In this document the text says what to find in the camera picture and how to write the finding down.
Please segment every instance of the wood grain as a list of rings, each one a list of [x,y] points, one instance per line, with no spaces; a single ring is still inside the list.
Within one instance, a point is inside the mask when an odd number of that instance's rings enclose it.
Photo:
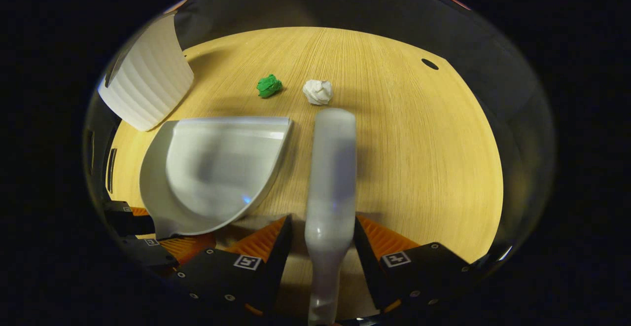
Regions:
[[[295,121],[268,196],[250,216],[217,232],[218,246],[225,246],[277,216],[294,214],[279,312],[305,315],[309,305],[304,216],[314,116],[325,107],[307,102],[307,79],[331,81],[330,106],[356,115],[357,212],[422,245],[440,241],[468,262],[488,251],[502,211],[500,158],[482,109],[446,60],[381,36],[311,27],[235,34],[183,53],[195,80],[167,120],[269,115]],[[271,73],[283,89],[261,99],[255,86]],[[144,207],[140,165],[157,131],[120,123],[112,146],[118,148],[113,200]],[[354,248],[341,273],[338,318],[377,313]]]

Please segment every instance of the orange gripper pad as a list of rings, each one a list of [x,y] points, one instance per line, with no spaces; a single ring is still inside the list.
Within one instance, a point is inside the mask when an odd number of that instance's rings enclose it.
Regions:
[[[397,234],[397,232],[383,227],[368,218],[357,215],[357,219],[361,227],[363,227],[363,231],[370,242],[370,247],[372,247],[372,252],[374,252],[377,259],[380,259],[385,254],[393,254],[394,252],[420,246],[411,239],[405,238],[401,234]]]
[[[181,265],[190,261],[201,250],[214,248],[217,244],[212,232],[197,236],[181,236],[159,242],[170,254],[173,254]]]
[[[131,213],[134,214],[134,216],[149,215],[149,212],[147,211],[147,209],[143,209],[143,208],[131,208]]]
[[[267,262],[274,247],[274,242],[280,233],[284,219],[284,216],[270,225],[263,227],[259,231],[243,238],[232,244],[226,249],[226,252],[232,252],[233,254],[245,254],[246,256],[259,257],[263,261]]]

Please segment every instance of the table surface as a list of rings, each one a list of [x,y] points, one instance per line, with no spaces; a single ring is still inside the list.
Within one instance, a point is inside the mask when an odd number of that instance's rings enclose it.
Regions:
[[[218,247],[225,247],[293,214],[278,312],[304,316],[309,307],[304,218],[314,117],[326,106],[307,102],[302,86],[308,79],[331,81],[329,106],[356,116],[359,214],[421,245],[439,241],[468,262],[488,251],[502,211],[500,157],[480,105],[445,59],[381,36],[313,27],[225,36],[183,53],[195,79],[166,120],[255,115],[294,121],[270,193],[252,214],[216,232]],[[271,73],[283,88],[262,99],[256,84]],[[159,128],[141,132],[120,123],[112,144],[113,200],[144,207],[140,165]],[[354,247],[341,274],[338,318],[377,313]]]

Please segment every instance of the black background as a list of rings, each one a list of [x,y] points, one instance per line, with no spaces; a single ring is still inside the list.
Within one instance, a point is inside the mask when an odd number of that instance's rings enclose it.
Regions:
[[[117,260],[87,203],[79,156],[95,80],[137,27],[176,1],[8,0],[8,49],[17,65],[9,72],[24,86],[23,106],[9,111],[9,125],[27,133],[26,181],[37,181],[50,164],[55,172],[54,184],[44,175],[24,193],[6,185],[24,207],[16,211],[25,212],[19,223],[9,220],[24,229],[9,229],[11,238],[45,232],[7,268],[16,283],[4,302],[10,324],[191,321],[159,281]],[[630,92],[623,81],[630,72],[628,0],[460,1],[507,34],[539,74],[559,136],[558,174],[523,247],[471,292],[414,323],[621,324],[629,253],[615,233],[629,206],[620,198],[629,190],[621,161],[630,132],[623,108]],[[29,114],[20,120],[20,112]]]

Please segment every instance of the green crumpled paper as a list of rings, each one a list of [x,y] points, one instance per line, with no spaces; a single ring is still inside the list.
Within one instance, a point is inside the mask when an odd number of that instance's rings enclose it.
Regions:
[[[256,89],[259,90],[259,97],[267,98],[282,88],[282,82],[279,81],[274,74],[261,78]]]

